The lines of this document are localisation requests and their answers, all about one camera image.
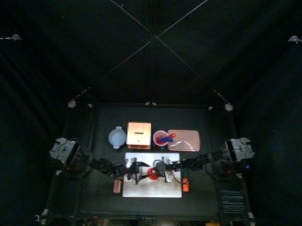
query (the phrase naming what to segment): red object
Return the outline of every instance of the red object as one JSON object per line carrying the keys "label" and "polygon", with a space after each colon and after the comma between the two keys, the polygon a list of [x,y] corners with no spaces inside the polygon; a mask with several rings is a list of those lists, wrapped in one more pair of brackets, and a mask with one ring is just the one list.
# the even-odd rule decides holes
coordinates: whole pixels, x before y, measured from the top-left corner
{"label": "red object", "polygon": [[183,178],[183,192],[188,192],[189,187],[188,187],[188,178]]}
{"label": "red object", "polygon": [[155,168],[148,168],[147,175],[151,180],[157,180],[157,175],[155,173]]}
{"label": "red object", "polygon": [[115,180],[113,193],[120,193],[120,186],[121,186],[121,181]]}

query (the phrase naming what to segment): black table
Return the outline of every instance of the black table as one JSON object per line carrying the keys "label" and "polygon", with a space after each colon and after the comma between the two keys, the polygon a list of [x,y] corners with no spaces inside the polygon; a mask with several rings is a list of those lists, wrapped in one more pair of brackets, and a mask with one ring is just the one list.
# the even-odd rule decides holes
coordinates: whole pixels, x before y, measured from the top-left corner
{"label": "black table", "polygon": [[[231,112],[220,107],[137,105],[84,105],[70,109],[64,137],[77,137],[81,146],[92,150],[96,158],[105,158],[113,163],[124,162],[125,152],[163,152],[157,147],[147,151],[129,150],[125,145],[117,150],[112,148],[108,133],[116,126],[125,131],[128,122],[151,123],[152,133],[168,129],[196,130],[200,151],[179,152],[180,159],[219,150],[223,142],[236,137]],[[123,198],[121,193],[112,193],[113,179],[96,170],[79,179],[54,175],[46,203],[48,218],[65,217],[73,222],[76,218],[95,217],[213,221],[224,217],[217,213],[223,211],[219,191],[226,189],[224,183],[215,181],[205,170],[189,171],[189,192],[183,192],[180,199]],[[244,191],[242,181],[231,189]]]}

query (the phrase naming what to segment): white bowl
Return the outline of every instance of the white bowl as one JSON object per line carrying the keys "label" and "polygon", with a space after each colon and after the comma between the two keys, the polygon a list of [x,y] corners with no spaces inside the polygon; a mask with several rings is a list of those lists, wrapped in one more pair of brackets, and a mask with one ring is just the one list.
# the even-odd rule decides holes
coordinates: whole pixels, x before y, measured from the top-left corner
{"label": "white bowl", "polygon": [[117,126],[108,134],[108,142],[113,146],[113,149],[119,149],[119,147],[125,144],[125,138],[125,132],[121,130],[121,127]]}

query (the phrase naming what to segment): black fabric wall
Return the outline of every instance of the black fabric wall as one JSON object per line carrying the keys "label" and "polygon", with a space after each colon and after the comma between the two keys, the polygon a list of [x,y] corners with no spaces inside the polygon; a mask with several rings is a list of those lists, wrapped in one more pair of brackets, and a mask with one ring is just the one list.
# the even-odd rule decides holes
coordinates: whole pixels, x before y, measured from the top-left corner
{"label": "black fabric wall", "polygon": [[0,224],[29,225],[45,207],[48,148],[85,87],[85,101],[221,104],[207,83],[235,104],[239,135],[256,151],[255,217],[299,225],[302,48],[287,38],[302,34],[300,1],[207,1],[161,36],[197,76],[152,35],[203,1],[116,2],[151,33],[112,1],[1,2],[0,36],[22,40],[0,41]]}
{"label": "black fabric wall", "polygon": [[252,140],[248,179],[259,225],[300,225],[302,46],[292,44],[236,105],[239,135]]}
{"label": "black fabric wall", "polygon": [[66,107],[21,42],[0,42],[0,62],[0,225],[36,225]]}

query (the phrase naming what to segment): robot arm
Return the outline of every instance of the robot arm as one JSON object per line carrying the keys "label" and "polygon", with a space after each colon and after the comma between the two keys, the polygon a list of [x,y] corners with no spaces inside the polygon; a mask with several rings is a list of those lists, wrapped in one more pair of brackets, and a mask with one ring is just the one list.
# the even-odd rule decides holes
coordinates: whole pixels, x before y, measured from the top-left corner
{"label": "robot arm", "polygon": [[[66,170],[79,172],[88,166],[91,169],[99,170],[109,177],[127,176],[127,179],[135,179],[137,182],[147,177],[139,175],[140,167],[149,167],[144,162],[132,161],[131,166],[127,168],[123,164],[113,164],[107,159],[96,159],[89,150],[83,150],[75,140],[60,138],[54,141],[54,145],[49,151],[50,157],[57,159]],[[242,162],[254,156],[250,146],[250,140],[246,138],[231,139],[224,143],[224,148],[211,153],[211,160],[208,153],[199,155],[196,158],[188,158],[181,161],[164,162],[157,161],[155,172],[160,177],[165,176],[165,171],[180,170],[201,170],[203,166],[212,162],[216,171],[224,172],[227,169],[226,162],[230,164]]]}

